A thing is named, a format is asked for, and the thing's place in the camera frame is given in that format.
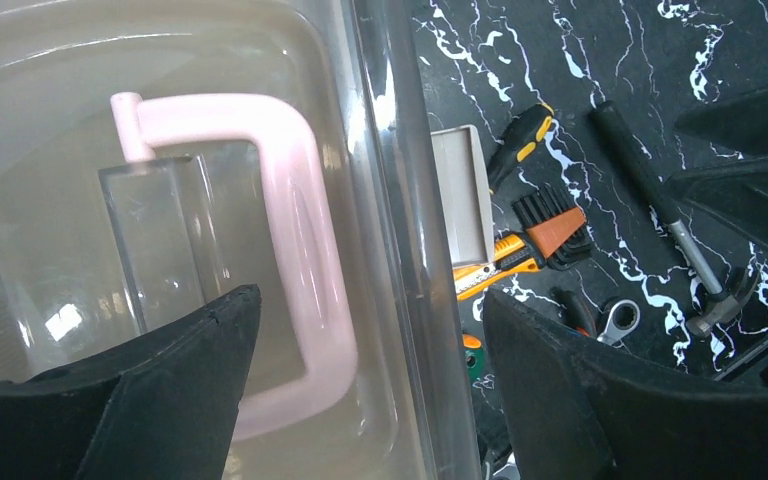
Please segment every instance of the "pink plastic handle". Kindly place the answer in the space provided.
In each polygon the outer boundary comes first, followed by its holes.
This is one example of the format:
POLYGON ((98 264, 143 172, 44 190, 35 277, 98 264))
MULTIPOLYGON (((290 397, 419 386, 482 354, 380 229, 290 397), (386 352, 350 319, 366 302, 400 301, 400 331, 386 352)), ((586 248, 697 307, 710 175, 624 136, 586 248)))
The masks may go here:
POLYGON ((128 162, 190 142, 248 140, 258 149, 269 231, 306 373, 245 397, 234 439, 251 438, 331 408, 357 372, 357 343, 316 139, 304 117, 272 97, 186 95, 110 99, 128 162))

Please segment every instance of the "black hammer handle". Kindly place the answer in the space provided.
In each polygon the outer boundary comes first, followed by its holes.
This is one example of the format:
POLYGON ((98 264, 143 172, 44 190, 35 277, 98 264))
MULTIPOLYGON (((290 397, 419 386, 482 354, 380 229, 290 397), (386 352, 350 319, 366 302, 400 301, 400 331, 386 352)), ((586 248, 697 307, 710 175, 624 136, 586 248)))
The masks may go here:
POLYGON ((590 117, 600 139, 611 150, 611 157, 616 159, 626 175, 637 184, 646 201, 655 208, 658 218, 668 225, 679 221, 681 217, 678 207, 667 196, 664 186, 649 164, 649 158, 644 155, 640 143, 634 138, 614 102, 608 100, 597 106, 590 117))

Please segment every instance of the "hammer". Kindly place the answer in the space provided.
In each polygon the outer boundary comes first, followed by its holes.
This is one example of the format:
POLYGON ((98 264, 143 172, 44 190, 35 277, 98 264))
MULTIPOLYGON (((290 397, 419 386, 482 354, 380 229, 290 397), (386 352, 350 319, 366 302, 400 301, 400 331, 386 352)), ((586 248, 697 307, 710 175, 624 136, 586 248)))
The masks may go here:
POLYGON ((649 205, 655 209, 658 218, 667 226, 673 239, 687 257, 687 263, 696 270, 699 280, 708 291, 705 312, 691 318, 685 325, 690 333, 697 337, 710 336, 715 325, 730 322, 752 298, 752 293, 758 286, 759 272, 755 269, 750 274, 749 269, 742 269, 739 281, 733 285, 733 288, 724 288, 702 252, 699 251, 687 225, 681 220, 675 202, 666 194, 661 180, 652 170, 643 150, 643 144, 631 132, 614 102, 607 101, 597 106, 590 117, 610 157, 616 159, 626 175, 637 185, 637 189, 649 205))

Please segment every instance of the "hammer head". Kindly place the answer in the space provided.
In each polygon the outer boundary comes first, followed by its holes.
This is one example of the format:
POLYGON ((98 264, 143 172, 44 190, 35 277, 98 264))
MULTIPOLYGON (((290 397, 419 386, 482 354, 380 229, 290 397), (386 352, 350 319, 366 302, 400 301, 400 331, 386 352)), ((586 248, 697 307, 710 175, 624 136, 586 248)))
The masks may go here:
POLYGON ((752 269, 752 272, 747 268, 742 269, 739 281, 728 289, 726 295, 708 297, 705 313, 689 319, 687 329, 696 337, 706 338, 711 335, 714 325, 732 321, 752 298, 760 278, 757 268, 752 269))

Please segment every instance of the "wrench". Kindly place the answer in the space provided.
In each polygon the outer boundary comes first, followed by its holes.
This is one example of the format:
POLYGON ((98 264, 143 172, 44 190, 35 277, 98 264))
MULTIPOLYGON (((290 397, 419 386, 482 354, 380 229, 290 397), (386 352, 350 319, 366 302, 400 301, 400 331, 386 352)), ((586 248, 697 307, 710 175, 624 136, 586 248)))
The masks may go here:
POLYGON ((632 300, 615 300, 608 304, 604 318, 605 330, 596 339, 614 346, 637 328, 640 323, 640 307, 632 300))

